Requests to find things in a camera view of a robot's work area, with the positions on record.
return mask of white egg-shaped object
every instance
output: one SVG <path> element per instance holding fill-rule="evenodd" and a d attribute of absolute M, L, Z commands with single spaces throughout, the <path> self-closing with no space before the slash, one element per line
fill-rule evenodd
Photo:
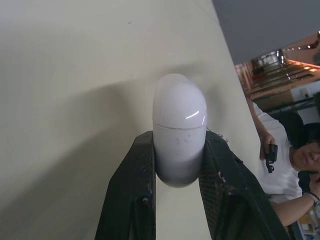
<path fill-rule="evenodd" d="M 207 131 L 207 105 L 201 90 L 181 74 L 156 85 L 153 101 L 155 170 L 171 187 L 193 183 L 200 172 Z"/>

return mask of hand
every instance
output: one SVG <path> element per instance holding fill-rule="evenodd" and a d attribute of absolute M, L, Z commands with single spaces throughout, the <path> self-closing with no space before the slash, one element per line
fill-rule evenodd
<path fill-rule="evenodd" d="M 310 190 L 320 198 L 320 173 L 310 174 Z"/>
<path fill-rule="evenodd" d="M 265 152 L 269 153 L 269 144 L 276 144 L 275 138 L 267 131 L 264 130 L 261 134 L 259 134 L 260 137 L 260 160 L 265 160 Z"/>

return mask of white t-shirt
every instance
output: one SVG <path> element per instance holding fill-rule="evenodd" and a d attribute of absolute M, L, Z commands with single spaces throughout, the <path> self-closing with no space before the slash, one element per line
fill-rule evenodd
<path fill-rule="evenodd" d="M 266 161 L 261 161 L 262 168 L 258 175 L 258 181 L 263 191 L 271 195 L 271 202 L 281 203 L 287 200 L 301 197 L 302 190 L 299 187 L 298 171 L 290 163 L 291 144 L 288 140 L 284 126 L 263 112 L 258 105 L 253 103 L 254 110 L 266 130 L 274 137 L 278 146 L 276 162 L 273 164 L 274 171 L 268 173 Z"/>

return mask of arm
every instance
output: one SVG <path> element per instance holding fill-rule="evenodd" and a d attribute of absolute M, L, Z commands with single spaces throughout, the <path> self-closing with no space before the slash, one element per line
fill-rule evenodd
<path fill-rule="evenodd" d="M 260 159 L 264 160 L 265 159 L 265 152 L 269 153 L 269 144 L 276 144 L 276 140 L 275 138 L 266 130 L 265 126 L 263 125 L 263 123 L 260 121 L 260 119 L 258 118 L 256 111 L 255 111 L 255 107 L 254 107 L 254 103 L 250 100 L 250 99 L 246 99 L 249 109 L 250 109 L 250 113 L 255 125 L 255 128 L 258 132 L 258 135 L 260 137 Z"/>
<path fill-rule="evenodd" d="M 308 212 L 314 204 L 314 200 L 304 195 L 296 199 L 274 204 L 273 209 L 284 226 L 293 224 Z"/>
<path fill-rule="evenodd" d="M 311 192 L 320 196 L 320 174 L 310 175 L 310 189 Z M 314 200 L 308 195 L 298 197 L 279 204 L 274 204 L 273 209 L 284 226 L 288 226 L 299 220 L 305 213 L 307 213 L 313 206 Z"/>
<path fill-rule="evenodd" d="M 255 125 L 255 128 L 260 136 L 260 134 L 263 134 L 264 132 L 267 132 L 265 126 L 263 125 L 263 123 L 259 120 L 256 111 L 255 111 L 255 107 L 254 107 L 254 103 L 250 100 L 250 99 L 246 99 L 249 109 L 250 109 L 250 113 Z"/>

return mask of man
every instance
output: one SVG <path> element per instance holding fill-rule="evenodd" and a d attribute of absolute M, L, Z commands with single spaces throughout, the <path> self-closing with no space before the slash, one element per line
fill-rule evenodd
<path fill-rule="evenodd" d="M 264 192 L 270 195 L 272 206 L 284 226 L 300 219 L 320 198 L 320 174 L 311 175 L 311 193 L 302 195 L 298 185 L 299 171 L 320 170 L 320 143 L 310 142 L 294 149 L 287 137 L 286 130 L 279 121 L 262 112 L 251 100 L 248 106 L 261 141 L 260 159 L 262 171 L 258 181 Z M 277 160 L 273 164 L 274 171 L 268 173 L 265 152 L 269 152 L 269 144 L 278 145 Z"/>

